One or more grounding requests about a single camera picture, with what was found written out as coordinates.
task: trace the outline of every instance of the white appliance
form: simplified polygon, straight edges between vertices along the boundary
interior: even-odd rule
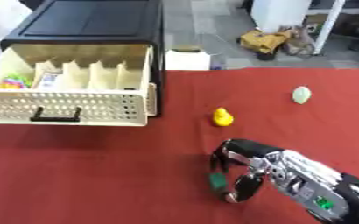
[[[251,16],[263,32],[282,25],[302,25],[312,0],[255,0]]]

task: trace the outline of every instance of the green block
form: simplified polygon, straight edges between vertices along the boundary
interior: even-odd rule
[[[209,174],[209,183],[215,191],[227,186],[226,177],[221,172]]]

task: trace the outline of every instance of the white ball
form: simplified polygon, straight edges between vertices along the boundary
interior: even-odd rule
[[[312,96],[312,92],[308,87],[297,87],[294,92],[292,92],[292,98],[298,104],[304,104]]]

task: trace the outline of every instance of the yellow object on floor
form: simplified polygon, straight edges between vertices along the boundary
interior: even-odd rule
[[[234,121],[234,117],[225,108],[218,108],[214,112],[214,123],[217,126],[229,126]]]
[[[253,30],[241,36],[241,46],[255,52],[273,53],[278,46],[285,43],[291,36],[291,31],[264,34],[259,30]]]

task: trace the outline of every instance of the floor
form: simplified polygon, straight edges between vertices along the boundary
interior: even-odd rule
[[[244,67],[336,67],[359,68],[359,52],[347,49],[349,39],[332,36],[322,56],[311,59],[280,52],[274,61],[260,61],[253,52],[236,43],[255,25],[241,0],[164,0],[165,42],[174,46],[200,46],[214,55],[213,62],[227,69]]]

